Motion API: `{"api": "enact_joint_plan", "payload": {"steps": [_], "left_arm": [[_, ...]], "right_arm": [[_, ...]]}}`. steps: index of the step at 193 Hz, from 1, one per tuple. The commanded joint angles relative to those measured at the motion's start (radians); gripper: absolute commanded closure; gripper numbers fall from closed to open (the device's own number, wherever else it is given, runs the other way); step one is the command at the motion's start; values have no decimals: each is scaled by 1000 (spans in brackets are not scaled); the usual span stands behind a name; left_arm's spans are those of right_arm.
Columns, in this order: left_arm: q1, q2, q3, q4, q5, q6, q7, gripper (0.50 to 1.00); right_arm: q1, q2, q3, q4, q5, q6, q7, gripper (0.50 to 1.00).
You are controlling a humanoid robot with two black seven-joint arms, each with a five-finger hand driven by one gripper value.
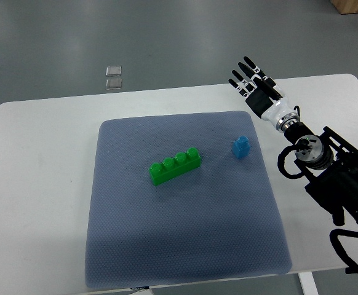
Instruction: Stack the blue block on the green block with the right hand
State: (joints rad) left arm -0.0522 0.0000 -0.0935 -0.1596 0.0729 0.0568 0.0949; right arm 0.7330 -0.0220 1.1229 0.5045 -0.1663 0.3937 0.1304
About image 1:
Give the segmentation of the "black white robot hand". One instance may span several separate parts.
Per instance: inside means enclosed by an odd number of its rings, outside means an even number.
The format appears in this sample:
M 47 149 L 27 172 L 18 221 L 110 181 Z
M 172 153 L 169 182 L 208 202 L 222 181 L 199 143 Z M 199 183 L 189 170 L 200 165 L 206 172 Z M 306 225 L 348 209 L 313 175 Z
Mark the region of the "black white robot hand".
M 284 91 L 249 57 L 245 56 L 238 67 L 240 71 L 233 70 L 234 79 L 228 82 L 257 117 L 270 122 L 281 133 L 300 121 L 299 111 L 289 106 Z

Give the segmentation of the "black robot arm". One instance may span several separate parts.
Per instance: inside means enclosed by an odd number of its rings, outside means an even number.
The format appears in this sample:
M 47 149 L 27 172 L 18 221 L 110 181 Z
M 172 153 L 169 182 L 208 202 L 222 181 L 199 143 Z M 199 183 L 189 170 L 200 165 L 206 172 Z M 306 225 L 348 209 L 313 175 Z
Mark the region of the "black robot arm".
M 299 108 L 281 117 L 277 127 L 291 143 L 279 154 L 277 167 L 288 179 L 306 177 L 305 191 L 326 211 L 337 226 L 330 242 L 347 265 L 346 273 L 358 274 L 340 237 L 358 238 L 358 149 L 329 127 L 314 135 L 301 122 Z

